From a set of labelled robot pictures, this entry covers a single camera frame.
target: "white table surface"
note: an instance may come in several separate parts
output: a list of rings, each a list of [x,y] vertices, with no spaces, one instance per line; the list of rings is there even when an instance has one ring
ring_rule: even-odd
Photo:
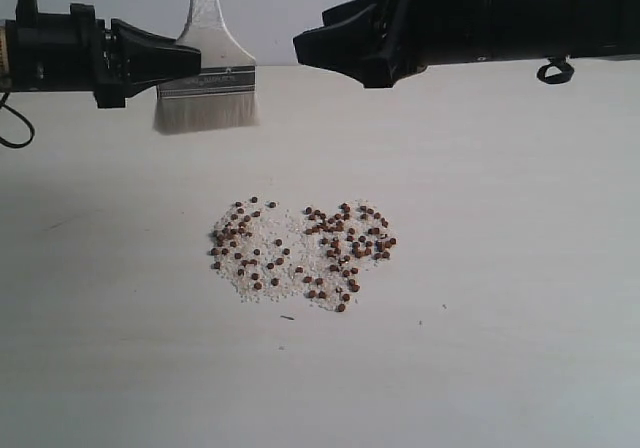
[[[640,67],[538,65],[262,68],[261,126],[176,137],[153,91],[15,96],[38,134],[0,151],[0,445],[636,447]],[[344,314],[242,304],[206,235],[254,194],[370,199],[394,259]]]

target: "brush bristles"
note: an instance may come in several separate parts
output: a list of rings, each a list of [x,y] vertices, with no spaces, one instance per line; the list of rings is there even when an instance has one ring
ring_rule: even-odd
[[[154,126],[163,135],[258,124],[256,93],[158,99]]]

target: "pile of grains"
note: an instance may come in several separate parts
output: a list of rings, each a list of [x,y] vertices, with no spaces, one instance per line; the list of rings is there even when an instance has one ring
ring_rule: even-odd
[[[309,206],[291,215],[274,201],[236,202],[211,233],[212,268],[243,301],[304,295],[344,312],[361,292],[358,275],[391,259],[396,238],[369,202],[329,215]]]

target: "paintbrush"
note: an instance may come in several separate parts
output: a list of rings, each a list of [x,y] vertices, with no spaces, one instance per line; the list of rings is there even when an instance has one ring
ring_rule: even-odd
[[[202,53],[199,76],[159,85],[155,128],[192,133],[258,124],[256,61],[233,38],[220,0],[191,0],[177,44]]]

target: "cable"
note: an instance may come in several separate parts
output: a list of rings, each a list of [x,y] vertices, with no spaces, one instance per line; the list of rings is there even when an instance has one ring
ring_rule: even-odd
[[[12,143],[8,141],[6,138],[3,138],[2,136],[0,136],[0,145],[6,148],[11,148],[12,150],[19,150],[31,144],[31,142],[33,141],[33,138],[36,136],[36,129],[34,128],[33,124],[27,119],[26,116],[24,116],[15,108],[12,108],[9,105],[7,105],[7,100],[9,99],[9,95],[11,95],[11,93],[5,93],[2,95],[2,98],[0,98],[0,111],[5,109],[9,113],[11,113],[13,116],[18,118],[20,121],[22,121],[22,123],[24,123],[24,125],[29,130],[29,139],[24,143]]]

